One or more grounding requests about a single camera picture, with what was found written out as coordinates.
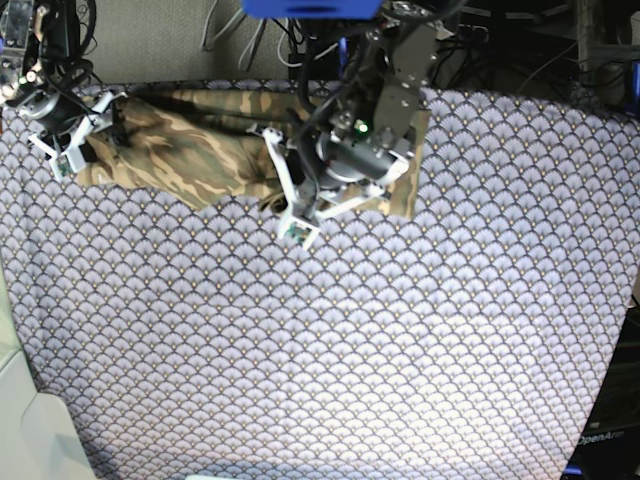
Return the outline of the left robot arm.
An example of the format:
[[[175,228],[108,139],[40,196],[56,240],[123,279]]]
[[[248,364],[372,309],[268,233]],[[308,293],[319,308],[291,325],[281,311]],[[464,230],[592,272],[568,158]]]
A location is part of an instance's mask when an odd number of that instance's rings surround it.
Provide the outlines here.
[[[197,210],[249,196],[304,247],[352,210],[411,218],[430,118],[421,88],[456,12],[391,2],[369,22],[314,23],[293,93],[123,96],[116,131],[89,137],[77,182],[154,188]]]

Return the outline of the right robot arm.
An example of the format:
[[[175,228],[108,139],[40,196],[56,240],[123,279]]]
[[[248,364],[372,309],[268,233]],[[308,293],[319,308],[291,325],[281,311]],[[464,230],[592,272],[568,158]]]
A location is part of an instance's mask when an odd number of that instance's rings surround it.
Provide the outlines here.
[[[126,139],[117,108],[124,93],[83,99],[76,92],[95,77],[86,54],[96,23],[94,1],[1,3],[1,106],[39,125],[29,141],[58,181],[95,160],[89,136]]]

